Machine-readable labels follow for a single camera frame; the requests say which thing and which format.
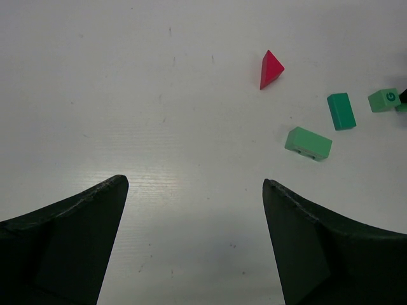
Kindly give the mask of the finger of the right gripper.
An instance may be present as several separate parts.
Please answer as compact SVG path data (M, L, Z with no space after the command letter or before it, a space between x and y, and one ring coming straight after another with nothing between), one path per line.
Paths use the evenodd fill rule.
M399 99L402 104L407 103L407 89L405 89L402 93L399 94Z

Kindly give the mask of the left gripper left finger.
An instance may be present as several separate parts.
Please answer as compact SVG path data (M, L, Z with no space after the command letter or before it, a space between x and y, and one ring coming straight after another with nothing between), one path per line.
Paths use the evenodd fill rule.
M115 175L1 222L1 304L96 304L128 193Z

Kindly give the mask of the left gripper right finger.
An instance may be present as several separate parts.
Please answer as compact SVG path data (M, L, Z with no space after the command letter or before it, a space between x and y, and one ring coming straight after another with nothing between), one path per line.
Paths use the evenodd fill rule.
M405 304L406 235L313 203L275 180L263 205L286 304Z

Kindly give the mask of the green G cube block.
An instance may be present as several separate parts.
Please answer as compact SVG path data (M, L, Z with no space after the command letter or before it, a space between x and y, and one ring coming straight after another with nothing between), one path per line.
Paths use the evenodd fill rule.
M368 96L368 102L372 112L385 112L401 105L396 88L378 90Z

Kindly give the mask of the dark green rectangular block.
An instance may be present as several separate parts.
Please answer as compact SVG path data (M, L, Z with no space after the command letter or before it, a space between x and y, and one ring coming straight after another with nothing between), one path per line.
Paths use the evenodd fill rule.
M327 101L336 131L349 130L357 126L348 93L331 94Z

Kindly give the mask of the red triangular wood block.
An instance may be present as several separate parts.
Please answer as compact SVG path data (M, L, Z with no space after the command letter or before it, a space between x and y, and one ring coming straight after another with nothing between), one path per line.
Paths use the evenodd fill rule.
M272 82L274 82L283 72L285 68L274 56L267 50L261 64L261 78L259 89L263 90Z

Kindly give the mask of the green F cube block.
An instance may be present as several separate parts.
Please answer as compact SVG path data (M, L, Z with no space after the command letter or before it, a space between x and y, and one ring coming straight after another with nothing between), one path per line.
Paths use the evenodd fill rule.
M407 112L407 104L400 104L396 107L397 112Z

